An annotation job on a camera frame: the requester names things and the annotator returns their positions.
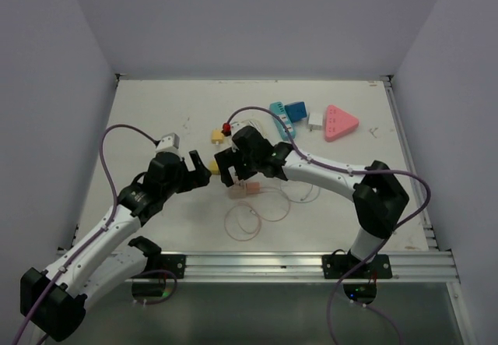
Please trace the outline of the yellow plug adapter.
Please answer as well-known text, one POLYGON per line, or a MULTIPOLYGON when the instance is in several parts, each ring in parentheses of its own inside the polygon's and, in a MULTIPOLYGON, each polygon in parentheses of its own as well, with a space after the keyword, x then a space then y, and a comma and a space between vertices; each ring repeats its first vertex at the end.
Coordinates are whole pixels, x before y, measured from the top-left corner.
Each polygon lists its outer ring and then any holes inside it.
POLYGON ((213 175, 220 175, 219 166, 215 160, 209 162, 209 170, 213 175))

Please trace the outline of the pink small charger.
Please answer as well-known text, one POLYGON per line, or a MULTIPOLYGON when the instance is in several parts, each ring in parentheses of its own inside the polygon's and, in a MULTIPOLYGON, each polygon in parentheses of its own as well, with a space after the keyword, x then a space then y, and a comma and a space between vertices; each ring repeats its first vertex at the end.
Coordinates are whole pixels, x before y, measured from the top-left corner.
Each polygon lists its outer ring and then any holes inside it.
POLYGON ((247 182, 245 188, 248 195, 255 195, 261 191, 261 184, 258 181, 247 182))

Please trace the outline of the yellow usb charger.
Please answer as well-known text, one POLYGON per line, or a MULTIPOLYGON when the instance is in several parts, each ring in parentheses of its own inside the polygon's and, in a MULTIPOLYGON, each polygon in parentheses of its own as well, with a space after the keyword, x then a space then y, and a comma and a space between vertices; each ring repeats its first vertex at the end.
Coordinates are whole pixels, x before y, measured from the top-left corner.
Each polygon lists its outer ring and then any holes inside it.
POLYGON ((213 129, 211 133, 211 143, 213 145, 221 145, 224 143, 225 136, 221 129, 213 129))

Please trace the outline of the teal power strip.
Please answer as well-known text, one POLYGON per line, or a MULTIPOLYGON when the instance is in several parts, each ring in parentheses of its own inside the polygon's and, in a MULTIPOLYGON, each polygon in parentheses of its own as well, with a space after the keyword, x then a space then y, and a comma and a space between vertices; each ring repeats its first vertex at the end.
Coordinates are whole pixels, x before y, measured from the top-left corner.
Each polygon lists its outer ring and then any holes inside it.
POLYGON ((273 118, 273 121, 282 140, 288 141, 289 136, 294 139, 296 137, 296 130, 289 119, 283 103, 280 101, 273 102, 269 105, 268 109, 277 116, 277 118, 273 118))

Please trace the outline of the dark blue plug adapter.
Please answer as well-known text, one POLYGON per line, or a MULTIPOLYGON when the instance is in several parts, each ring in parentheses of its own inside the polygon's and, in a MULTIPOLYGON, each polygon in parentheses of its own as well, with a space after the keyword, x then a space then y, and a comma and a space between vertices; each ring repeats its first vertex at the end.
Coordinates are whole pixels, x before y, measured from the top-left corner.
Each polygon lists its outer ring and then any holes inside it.
POLYGON ((303 101, 285 104, 284 109, 292 123, 299 122, 307 116, 306 104, 303 101))

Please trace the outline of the white usb charger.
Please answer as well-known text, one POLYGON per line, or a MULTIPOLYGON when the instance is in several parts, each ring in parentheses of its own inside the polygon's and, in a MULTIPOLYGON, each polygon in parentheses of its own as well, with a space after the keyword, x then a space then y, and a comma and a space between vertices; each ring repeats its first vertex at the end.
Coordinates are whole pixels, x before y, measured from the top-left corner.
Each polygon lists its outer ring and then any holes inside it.
POLYGON ((311 112, 308 115, 307 127, 310 131, 321 131, 324 125, 324 115, 319 112, 311 112))

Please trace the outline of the pink triangular socket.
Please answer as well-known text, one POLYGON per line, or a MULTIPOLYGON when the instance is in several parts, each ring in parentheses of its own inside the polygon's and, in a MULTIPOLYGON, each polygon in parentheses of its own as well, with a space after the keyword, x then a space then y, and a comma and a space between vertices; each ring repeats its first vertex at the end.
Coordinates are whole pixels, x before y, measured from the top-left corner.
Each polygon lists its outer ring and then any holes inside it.
POLYGON ((331 143, 354 132, 359 119, 335 105, 327 106, 324 114, 324 140, 331 143))

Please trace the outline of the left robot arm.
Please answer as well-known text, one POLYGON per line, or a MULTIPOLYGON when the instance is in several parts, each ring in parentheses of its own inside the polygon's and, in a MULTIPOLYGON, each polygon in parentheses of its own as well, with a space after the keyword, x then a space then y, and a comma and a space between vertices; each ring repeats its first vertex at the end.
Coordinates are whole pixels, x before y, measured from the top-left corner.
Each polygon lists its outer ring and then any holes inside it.
POLYGON ((194 168, 174 151, 158 151, 147 171, 117 192, 102 220, 62 257, 42 270, 28 269, 20 279, 20 312, 47 337, 68 339, 89 308, 133 276, 166 274, 160 247, 136 237, 175 194, 209 184, 211 174, 198 152, 189 153, 194 168))

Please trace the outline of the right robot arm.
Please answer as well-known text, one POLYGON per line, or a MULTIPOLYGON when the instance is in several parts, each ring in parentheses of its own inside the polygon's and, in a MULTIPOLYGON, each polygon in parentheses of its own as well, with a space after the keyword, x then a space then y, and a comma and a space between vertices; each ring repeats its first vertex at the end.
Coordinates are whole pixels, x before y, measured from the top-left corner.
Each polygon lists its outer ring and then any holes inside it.
POLYGON ((263 174, 310 184, 351 201, 359 222, 346 259, 353 276, 365 276, 374 268, 375 255, 392 236, 409 203, 406 190, 381 161, 362 167, 323 160, 298 150, 294 143, 273 145, 251 126, 238 130, 231 147, 216 153, 215 161, 227 187, 263 174))

